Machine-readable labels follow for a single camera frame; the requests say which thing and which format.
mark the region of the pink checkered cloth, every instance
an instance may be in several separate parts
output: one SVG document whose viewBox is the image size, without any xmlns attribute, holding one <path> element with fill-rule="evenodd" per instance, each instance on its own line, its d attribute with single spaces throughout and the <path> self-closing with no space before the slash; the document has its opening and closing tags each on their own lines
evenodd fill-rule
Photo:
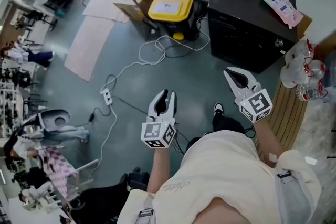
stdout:
<svg viewBox="0 0 336 224">
<path fill-rule="evenodd" d="M 45 173 L 50 178 L 53 185 L 67 199 L 68 197 L 68 177 L 76 174 L 75 168 L 64 158 L 62 153 L 55 147 L 49 147 L 44 150 L 48 158 L 48 169 Z"/>
</svg>

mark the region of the floor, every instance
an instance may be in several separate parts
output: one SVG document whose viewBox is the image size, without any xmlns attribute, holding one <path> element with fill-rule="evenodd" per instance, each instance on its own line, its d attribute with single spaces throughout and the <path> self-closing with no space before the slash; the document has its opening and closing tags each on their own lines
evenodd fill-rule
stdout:
<svg viewBox="0 0 336 224">
<path fill-rule="evenodd" d="M 42 96 L 49 101 L 48 107 L 68 110 L 72 117 L 70 123 L 74 126 L 86 123 L 97 106 L 104 113 L 108 111 L 103 97 L 99 94 L 106 77 L 111 73 L 118 74 L 124 66 L 137 61 L 139 47 L 147 41 L 137 25 L 132 22 L 117 23 L 102 49 L 93 77 L 87 83 L 64 67 L 68 50 L 84 19 L 83 9 L 82 0 L 76 0 L 66 17 L 60 19 L 54 31 L 47 34 L 45 46 L 55 51 L 57 57 L 45 76 L 40 79 L 39 85 Z M 206 23 L 202 24 L 202 30 L 208 32 Z M 207 38 L 202 36 L 196 41 L 195 47 L 199 48 L 206 42 Z M 178 56 L 186 52 L 188 49 L 173 48 L 167 51 L 167 54 Z M 154 46 L 147 46 L 143 53 L 148 60 L 158 58 Z M 283 64 L 283 60 L 280 59 L 256 76 L 262 85 L 267 86 L 271 97 L 274 95 Z M 118 79 L 114 95 L 146 111 L 156 94 L 163 89 L 174 90 L 177 94 L 175 118 L 180 122 L 180 131 L 189 140 L 211 131 L 215 102 L 224 105 L 226 115 L 240 120 L 244 127 L 250 127 L 250 122 L 234 105 L 234 96 L 224 79 L 223 69 L 228 66 L 231 65 L 213 57 L 208 46 L 185 58 L 165 59 L 155 67 L 134 66 L 127 69 Z M 141 124 L 145 121 L 145 115 L 118 99 L 114 99 L 113 108 L 118 121 L 104 147 L 101 166 L 93 174 L 93 184 L 96 187 L 116 184 L 123 173 L 129 173 L 136 166 L 148 172 L 152 166 L 153 150 L 140 140 Z M 98 111 L 96 116 L 93 124 L 87 125 L 91 132 L 88 144 L 66 144 L 64 155 L 74 167 L 100 158 L 101 144 L 114 117 L 103 117 Z M 185 148 L 186 141 L 182 137 L 178 139 L 181 148 Z M 172 147 L 171 151 L 171 173 L 174 174 L 183 156 L 174 152 Z"/>
</svg>

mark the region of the white cable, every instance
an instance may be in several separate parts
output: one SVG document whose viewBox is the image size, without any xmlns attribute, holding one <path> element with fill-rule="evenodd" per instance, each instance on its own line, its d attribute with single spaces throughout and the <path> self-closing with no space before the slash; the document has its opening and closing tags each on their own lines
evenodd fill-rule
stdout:
<svg viewBox="0 0 336 224">
<path fill-rule="evenodd" d="M 200 20 L 202 20 L 202 19 L 207 19 L 207 20 L 208 20 L 208 18 L 206 18 L 206 17 L 202 17 L 202 18 L 199 18 L 199 19 L 197 20 L 196 23 L 198 24 L 198 23 L 200 22 Z M 199 30 L 199 32 L 202 33 L 204 36 L 206 36 L 206 37 L 208 38 L 208 42 L 207 42 L 204 46 L 202 46 L 200 49 L 194 49 L 194 48 L 191 48 L 191 47 L 189 47 L 188 45 L 183 44 L 183 43 L 177 41 L 176 39 L 171 38 L 170 36 L 167 36 L 167 35 L 162 36 L 162 37 L 159 37 L 157 40 L 148 41 L 148 42 L 143 43 L 143 44 L 140 46 L 140 49 L 139 49 L 139 60 L 142 61 L 142 62 L 134 62 L 134 63 L 131 63 L 131 64 L 128 65 L 128 66 L 125 66 L 115 78 L 113 78 L 112 80 L 110 80 L 109 82 L 107 82 L 106 84 L 103 85 L 103 87 L 100 89 L 100 94 L 102 94 L 102 90 L 103 90 L 107 85 L 111 84 L 111 83 L 114 82 L 117 78 L 119 78 L 119 77 L 121 76 L 121 74 L 125 71 L 125 69 L 127 69 L 127 68 L 129 68 L 129 67 L 131 67 L 131 66 L 134 66 L 134 65 L 151 65 L 151 66 L 156 66 L 156 65 L 158 65 L 160 62 L 162 62 L 162 61 L 165 59 L 165 57 L 166 57 L 166 50 L 165 50 L 164 46 L 160 43 L 160 40 L 163 39 L 163 38 L 169 38 L 169 39 L 171 39 L 172 41 L 174 41 L 174 42 L 176 42 L 176 43 L 178 43 L 178 44 L 180 44 L 180 45 L 182 45 L 182 46 L 184 46 L 184 47 L 186 47 L 186 48 L 188 48 L 188 49 L 190 49 L 190 50 L 194 50 L 194 51 L 200 51 L 200 50 L 203 50 L 203 49 L 210 43 L 210 37 L 209 37 L 206 33 L 204 33 L 203 31 L 201 31 L 201 30 Z M 141 58 L 141 50 L 142 50 L 142 48 L 143 48 L 144 45 L 148 45 L 148 44 L 151 44 L 151 43 L 153 43 L 153 42 L 155 43 L 156 48 L 158 48 L 160 51 L 162 51 L 162 56 L 161 56 L 161 57 L 159 58 L 159 60 L 156 61 L 156 62 L 148 62 L 148 61 L 143 60 L 143 59 Z"/>
<path fill-rule="evenodd" d="M 112 114 L 114 115 L 114 118 L 115 118 L 115 119 L 114 119 L 114 123 L 111 125 L 110 130 L 109 130 L 109 133 L 107 134 L 106 139 L 105 139 L 104 142 L 101 144 L 101 147 L 100 147 L 100 160 L 99 160 L 99 163 L 98 163 L 97 167 L 96 167 L 95 169 L 92 170 L 92 172 L 91 172 L 91 174 L 90 174 L 90 176 L 89 176 L 89 179 L 91 178 L 93 172 L 99 168 L 99 166 L 100 166 L 100 164 L 101 164 L 101 162 L 102 162 L 102 160 L 103 160 L 103 149 L 104 149 L 104 146 L 105 146 L 107 140 L 110 138 L 112 129 L 113 129 L 113 127 L 115 126 L 115 124 L 117 123 L 117 120 L 118 120 L 117 114 L 115 114 L 115 112 L 114 112 L 114 110 L 113 110 L 113 108 L 112 108 L 112 105 L 110 105 L 110 108 L 111 108 Z"/>
<path fill-rule="evenodd" d="M 208 18 L 206 18 L 206 17 L 202 17 L 202 18 L 200 18 L 200 19 L 197 20 L 196 24 L 198 24 L 198 23 L 200 22 L 200 20 L 202 20 L 202 19 L 207 19 L 207 20 L 208 20 Z M 199 49 L 191 48 L 191 47 L 189 47 L 189 46 L 187 46 L 187 45 L 185 45 L 185 44 L 183 44 L 183 43 L 177 41 L 176 39 L 171 38 L 171 37 L 168 36 L 168 35 L 164 35 L 164 36 L 162 36 L 162 37 L 159 37 L 157 40 L 148 41 L 148 42 L 143 43 L 143 44 L 140 46 L 140 49 L 139 49 L 139 60 L 142 61 L 142 62 L 134 62 L 134 63 L 131 63 L 131 64 L 128 65 L 128 66 L 125 66 L 115 78 L 113 78 L 113 79 L 110 80 L 109 82 L 105 83 L 105 84 L 103 85 L 103 87 L 101 87 L 101 89 L 100 89 L 100 94 L 102 94 L 102 91 L 105 89 L 105 87 L 106 87 L 107 85 L 111 84 L 111 83 L 114 82 L 117 78 L 119 78 L 119 77 L 121 76 L 121 74 L 125 71 L 125 69 L 127 69 L 127 68 L 129 68 L 129 67 L 132 67 L 132 66 L 134 66 L 134 65 L 142 65 L 142 66 L 144 66 L 144 65 L 151 65 L 151 66 L 156 66 L 156 65 L 158 65 L 160 62 L 162 62 L 162 61 L 166 58 L 166 49 L 164 48 L 164 46 L 163 46 L 162 43 L 160 42 L 160 40 L 163 39 L 163 38 L 169 38 L 169 39 L 173 40 L 174 42 L 176 42 L 176 43 L 178 43 L 178 44 L 180 44 L 180 45 L 182 45 L 182 46 L 184 46 L 184 47 L 186 47 L 186 48 L 188 48 L 188 49 L 190 49 L 190 50 L 194 50 L 194 51 L 200 51 L 200 50 L 203 50 L 203 49 L 210 43 L 210 37 L 209 37 L 206 33 L 202 32 L 200 29 L 199 29 L 199 32 L 202 33 L 204 36 L 206 36 L 206 37 L 208 38 L 207 43 L 206 43 L 205 45 L 203 45 L 203 46 L 202 46 L 201 48 L 199 48 Z M 143 60 L 143 59 L 141 58 L 141 50 L 142 50 L 142 48 L 143 48 L 144 45 L 148 45 L 148 44 L 151 44 L 151 43 L 153 43 L 153 42 L 154 42 L 156 48 L 158 48 L 160 51 L 162 51 L 162 55 L 161 55 L 161 57 L 160 57 L 156 62 L 148 62 L 148 61 Z M 117 117 L 117 115 L 115 114 L 115 112 L 114 112 L 114 110 L 113 110 L 111 104 L 110 104 L 110 108 L 111 108 L 112 114 L 113 114 L 114 117 L 115 117 L 115 120 L 114 120 L 113 124 L 112 124 L 111 127 L 110 127 L 110 130 L 109 130 L 109 132 L 108 132 L 108 135 L 107 135 L 105 141 L 104 141 L 104 142 L 102 143 L 102 145 L 101 145 L 101 148 L 100 148 L 100 160 L 99 160 L 99 163 L 98 163 L 97 167 L 96 167 L 95 169 L 92 170 L 92 172 L 91 172 L 91 174 L 90 174 L 90 176 L 89 176 L 89 179 L 91 178 L 93 172 L 99 168 L 99 166 L 100 166 L 100 164 L 101 164 L 101 162 L 102 162 L 102 160 L 103 160 L 103 148 L 104 148 L 106 142 L 108 141 L 108 139 L 110 138 L 110 135 L 111 135 L 111 132 L 112 132 L 113 127 L 114 127 L 115 124 L 117 123 L 117 119 L 118 119 L 118 117 Z"/>
</svg>

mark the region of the yellow container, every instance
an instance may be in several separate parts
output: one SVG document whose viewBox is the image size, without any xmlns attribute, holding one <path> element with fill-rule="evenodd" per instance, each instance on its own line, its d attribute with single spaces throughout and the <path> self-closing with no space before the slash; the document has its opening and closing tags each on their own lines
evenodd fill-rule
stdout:
<svg viewBox="0 0 336 224">
<path fill-rule="evenodd" d="M 188 18 L 194 0 L 153 0 L 148 15 L 153 20 L 181 22 Z"/>
</svg>

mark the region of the water bottle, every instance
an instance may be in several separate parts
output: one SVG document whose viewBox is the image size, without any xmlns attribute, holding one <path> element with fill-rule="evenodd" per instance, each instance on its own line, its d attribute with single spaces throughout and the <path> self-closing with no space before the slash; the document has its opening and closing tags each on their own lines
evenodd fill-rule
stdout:
<svg viewBox="0 0 336 224">
<path fill-rule="evenodd" d="M 296 96 L 300 101 L 310 101 L 323 95 L 324 87 L 321 81 L 312 79 L 307 84 L 299 84 L 296 87 Z"/>
<path fill-rule="evenodd" d="M 326 73 L 326 65 L 320 60 L 311 60 L 309 63 L 310 70 L 314 73 L 314 79 L 320 80 Z"/>
<path fill-rule="evenodd" d="M 286 64 L 298 57 L 313 59 L 316 47 L 317 45 L 309 43 L 308 39 L 300 40 L 285 54 Z"/>
<path fill-rule="evenodd" d="M 310 58 L 294 58 L 285 65 L 280 73 L 280 80 L 286 88 L 293 88 L 298 84 L 306 84 L 313 73 L 309 67 Z"/>
</svg>

